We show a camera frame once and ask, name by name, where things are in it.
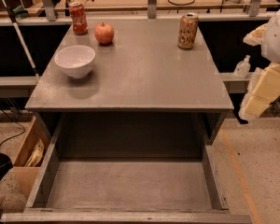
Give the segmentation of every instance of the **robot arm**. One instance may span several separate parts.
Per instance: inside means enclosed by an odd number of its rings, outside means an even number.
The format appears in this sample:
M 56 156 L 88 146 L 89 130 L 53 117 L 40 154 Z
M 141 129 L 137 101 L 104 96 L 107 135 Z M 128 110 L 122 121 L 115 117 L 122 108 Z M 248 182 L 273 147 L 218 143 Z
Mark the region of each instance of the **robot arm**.
M 248 92 L 239 111 L 241 119 L 258 118 L 270 103 L 280 96 L 280 9 L 269 22 L 251 32 L 244 39 L 249 45 L 261 45 L 261 55 L 271 64 L 252 75 Z

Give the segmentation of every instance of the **can lid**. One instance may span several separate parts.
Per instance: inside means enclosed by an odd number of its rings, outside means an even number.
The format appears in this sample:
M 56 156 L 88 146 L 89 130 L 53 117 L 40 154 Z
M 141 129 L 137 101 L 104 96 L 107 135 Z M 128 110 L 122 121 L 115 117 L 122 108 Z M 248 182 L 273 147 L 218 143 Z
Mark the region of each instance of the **can lid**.
M 187 13 L 186 17 L 187 17 L 188 19 L 197 19 L 197 18 L 198 18 L 198 15 L 197 15 L 197 13 L 190 12 L 190 13 Z
M 68 4 L 68 6 L 71 6 L 71 7 L 74 7 L 74 6 L 79 6 L 79 5 L 81 5 L 81 3 L 80 2 L 70 2 L 69 4 Z

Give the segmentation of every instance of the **can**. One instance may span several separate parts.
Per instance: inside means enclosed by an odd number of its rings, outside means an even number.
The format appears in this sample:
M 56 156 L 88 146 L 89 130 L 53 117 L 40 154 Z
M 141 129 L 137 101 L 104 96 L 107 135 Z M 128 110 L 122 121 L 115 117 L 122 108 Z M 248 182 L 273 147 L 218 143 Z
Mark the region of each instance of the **can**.
M 198 27 L 198 16 L 196 13 L 188 13 L 180 20 L 178 33 L 178 46 L 182 49 L 192 49 Z
M 88 32 L 84 6 L 79 2 L 72 2 L 68 10 L 73 21 L 73 30 L 76 35 L 83 35 Z

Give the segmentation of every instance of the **open drawer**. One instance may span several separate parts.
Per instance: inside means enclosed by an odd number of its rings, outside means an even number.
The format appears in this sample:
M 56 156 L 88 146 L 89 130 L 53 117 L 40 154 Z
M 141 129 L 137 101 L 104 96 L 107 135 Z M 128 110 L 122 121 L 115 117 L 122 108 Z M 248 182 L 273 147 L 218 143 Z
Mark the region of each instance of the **open drawer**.
M 24 213 L 4 223 L 252 223 L 232 216 L 201 114 L 67 113 Z

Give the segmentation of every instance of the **orange line on floor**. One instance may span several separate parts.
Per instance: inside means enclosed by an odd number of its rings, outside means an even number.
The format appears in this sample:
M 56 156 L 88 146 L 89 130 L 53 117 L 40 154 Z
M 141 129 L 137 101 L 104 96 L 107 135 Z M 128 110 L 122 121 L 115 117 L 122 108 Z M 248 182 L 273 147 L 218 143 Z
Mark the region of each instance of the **orange line on floor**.
M 227 137 L 225 131 L 223 128 L 221 128 L 221 131 L 222 131 L 222 135 L 223 135 L 223 139 L 224 139 L 224 143 L 227 147 L 227 150 L 229 151 L 230 153 L 230 156 L 231 156 L 231 161 L 232 161 L 232 164 L 233 164 L 233 167 L 235 169 L 235 172 L 240 180 L 240 184 L 241 184 L 241 187 L 242 187 L 242 190 L 243 190 L 243 193 L 244 193 L 244 196 L 245 196 L 245 200 L 249 206 L 249 209 L 250 209 L 250 213 L 251 213 L 251 216 L 252 216 L 252 219 L 253 219 L 253 223 L 255 224 L 262 224 L 262 221 L 260 219 L 260 216 L 259 216 L 259 213 L 254 205 L 254 202 L 253 202 L 253 199 L 250 195 L 250 192 L 249 192 L 249 189 L 248 189 L 248 186 L 245 182 L 245 178 L 244 178 L 244 175 L 243 175 L 243 172 L 240 168 L 240 165 L 238 163 L 238 161 L 236 160 L 236 156 L 235 156 L 235 152 L 234 152 L 234 149 L 233 149 L 233 146 L 229 140 L 229 138 Z

